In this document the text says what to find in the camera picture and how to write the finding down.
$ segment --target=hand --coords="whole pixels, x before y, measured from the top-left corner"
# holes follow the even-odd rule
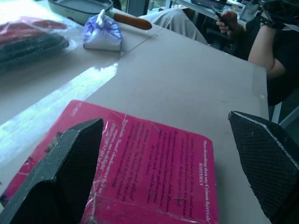
[[[226,11],[221,14],[222,18],[226,21],[228,25],[231,26],[232,29],[236,29],[238,25],[238,16],[237,13],[233,11]],[[217,21],[216,25],[219,26],[219,29],[222,33],[226,33],[228,31],[231,31],[228,26],[226,26],[223,22]]]

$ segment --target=purple plastic bag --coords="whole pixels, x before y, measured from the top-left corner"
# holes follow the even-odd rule
[[[105,15],[104,10],[87,20],[83,37],[85,49],[121,51],[121,31],[117,23]]]

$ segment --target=orange handle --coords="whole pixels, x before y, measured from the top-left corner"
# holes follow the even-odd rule
[[[114,14],[114,20],[117,22],[122,22],[122,23],[128,24],[133,27],[137,27],[139,29],[148,30],[148,29],[152,28],[151,23],[148,22],[147,20],[129,17],[126,15],[118,14],[118,13]]]

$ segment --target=tabletop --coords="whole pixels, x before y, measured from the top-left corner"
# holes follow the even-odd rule
[[[123,54],[78,46],[0,77],[0,193],[60,110],[81,99],[210,138],[221,223],[270,223],[242,171],[227,119],[231,110],[268,118],[265,69],[156,26],[121,32],[128,41]],[[14,133],[5,136],[8,126]]]

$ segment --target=person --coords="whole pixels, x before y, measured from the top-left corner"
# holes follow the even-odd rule
[[[299,32],[275,30],[261,25],[258,18],[241,25],[233,11],[224,12],[222,17],[233,30],[221,21],[216,24],[222,33],[227,33],[229,38],[236,40],[235,56],[266,68],[268,105],[276,105],[284,100],[299,83]],[[207,44],[203,35],[179,8],[141,18]]]

